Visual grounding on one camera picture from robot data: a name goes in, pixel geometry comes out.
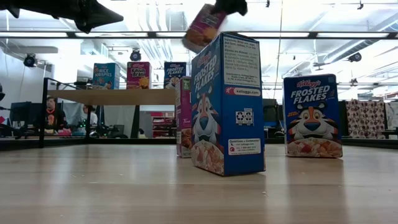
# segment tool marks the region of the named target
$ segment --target wooden shelf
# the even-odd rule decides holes
[[[174,105],[174,90],[49,90],[49,96],[86,105]]]

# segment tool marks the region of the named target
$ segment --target ceiling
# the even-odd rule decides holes
[[[204,3],[203,0],[98,0],[101,4],[124,16],[123,22],[95,28],[93,31],[185,31]],[[366,32],[381,31],[388,22],[398,21],[398,2],[396,0],[362,0],[364,7],[358,10],[359,1],[354,0],[248,0],[249,12],[246,16],[232,14],[223,23],[221,31],[339,31]],[[77,30],[73,21],[56,20],[51,16],[29,11],[21,11],[19,19],[13,18],[8,12],[0,11],[0,29],[9,31],[74,31]],[[94,62],[115,61],[126,68],[132,49],[140,49],[142,60],[150,61],[154,70],[155,82],[163,80],[162,64],[164,61],[186,61],[195,54],[183,47],[178,39],[93,39],[89,40],[97,51],[101,46],[109,50],[108,57],[101,55],[85,55],[81,50],[83,40],[1,40],[2,47],[7,44],[9,53],[24,47],[55,47],[58,52],[48,54],[37,52],[40,60],[58,64],[68,62],[74,66],[85,67],[91,73]],[[314,67],[314,63],[322,63],[330,53],[341,53],[347,46],[360,44],[358,40],[289,40],[261,39],[262,80],[264,82],[264,98],[282,98],[281,86],[272,83],[282,82],[282,77],[292,75],[308,75],[314,73],[335,73],[339,82],[350,82],[357,78],[360,83],[397,82],[398,58],[397,40],[380,40],[361,49],[363,56],[360,62],[348,62],[346,58],[330,65],[322,66],[322,70]],[[373,93],[382,96],[398,92],[395,86],[378,87],[361,85],[360,87],[339,86],[340,98],[351,99],[361,93]]]

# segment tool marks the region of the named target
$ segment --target ceiling light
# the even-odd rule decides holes
[[[146,32],[91,32],[89,34],[78,32],[77,37],[148,37]]]
[[[338,33],[338,32],[320,32],[318,33],[317,37],[329,37],[329,38],[364,38],[364,39],[371,39],[371,38],[383,38],[387,37],[389,33]]]
[[[246,37],[308,37],[308,32],[238,32]]]
[[[37,37],[68,37],[65,32],[0,32],[1,37],[8,38],[37,38]]]
[[[157,37],[183,37],[185,32],[156,32]]]

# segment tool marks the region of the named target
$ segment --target rice krispies box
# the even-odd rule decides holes
[[[210,12],[213,8],[213,5],[205,4],[193,20],[182,39],[182,44],[187,49],[199,53],[217,36],[218,29],[223,23],[226,13],[211,14]]]
[[[175,86],[177,154],[191,158],[191,77],[182,77]]]
[[[175,89],[180,79],[187,75],[186,62],[165,62],[164,63],[164,88]]]
[[[118,90],[119,79],[120,67],[116,63],[94,63],[94,90]]]
[[[265,170],[259,42],[221,33],[192,60],[192,162],[219,175]]]
[[[127,63],[127,89],[148,89],[152,67],[149,62]]]
[[[284,116],[286,155],[343,155],[335,75],[284,78]]]

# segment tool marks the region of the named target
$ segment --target cereal box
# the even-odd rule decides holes
[[[116,63],[95,63],[93,72],[93,89],[118,90],[120,67]]]
[[[220,28],[226,14],[225,12],[210,14],[213,8],[213,5],[205,4],[193,20],[182,39],[182,44],[187,49],[199,53],[216,37],[218,28]]]
[[[177,154],[191,158],[191,77],[182,77],[175,86]]]
[[[164,63],[164,88],[175,89],[180,79],[187,75],[186,62],[165,62]]]
[[[286,155],[343,155],[335,75],[284,78],[284,116]]]
[[[259,42],[221,33],[192,60],[192,162],[219,175],[264,171]]]
[[[149,62],[127,63],[127,89],[150,88],[152,67]]]

